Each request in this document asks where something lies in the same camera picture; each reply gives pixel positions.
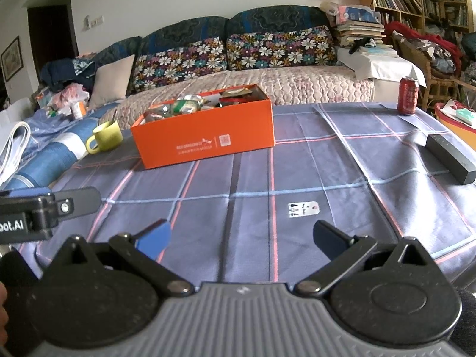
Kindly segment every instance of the gray plastic base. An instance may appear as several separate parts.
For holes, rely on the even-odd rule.
[[[188,298],[165,302],[129,339],[95,350],[41,344],[29,357],[465,357],[446,342],[385,349],[342,330],[316,299],[283,284],[204,283]]]

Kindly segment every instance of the red clothing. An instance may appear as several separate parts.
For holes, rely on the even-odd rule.
[[[449,42],[447,40],[442,39],[439,35],[421,35],[420,33],[416,32],[414,29],[407,27],[405,24],[402,24],[399,21],[392,21],[385,25],[385,34],[387,36],[391,36],[393,31],[397,31],[405,36],[407,39],[423,39],[432,41],[436,44],[439,44],[448,52],[451,53],[453,56],[453,61],[456,67],[456,75],[459,75],[461,71],[461,57],[463,54],[459,50],[458,46]]]

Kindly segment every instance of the wall socket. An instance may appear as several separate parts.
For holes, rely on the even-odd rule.
[[[91,28],[99,26],[102,23],[104,23],[104,16],[97,17],[96,19],[91,20]]]

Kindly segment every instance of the yellow mug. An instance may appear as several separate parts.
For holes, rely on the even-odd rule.
[[[117,121],[100,124],[92,131],[92,136],[86,142],[86,149],[89,154],[96,154],[99,151],[106,152],[117,148],[122,143],[122,132]],[[96,146],[91,148],[91,142],[96,140]]]

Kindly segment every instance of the plaid tablecloth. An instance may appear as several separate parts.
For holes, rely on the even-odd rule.
[[[152,170],[126,132],[118,149],[86,157],[56,185],[95,186],[99,212],[63,222],[22,254],[44,267],[69,235],[107,241],[163,217],[173,231],[159,261],[195,285],[292,285],[328,262],[312,238],[324,219],[386,242],[415,236],[450,280],[473,262],[476,186],[457,185],[424,148],[426,136],[444,134],[474,162],[476,154],[431,116],[373,103],[303,104],[274,107],[274,126],[272,149]],[[290,203],[308,201],[318,202],[318,215],[290,218]]]

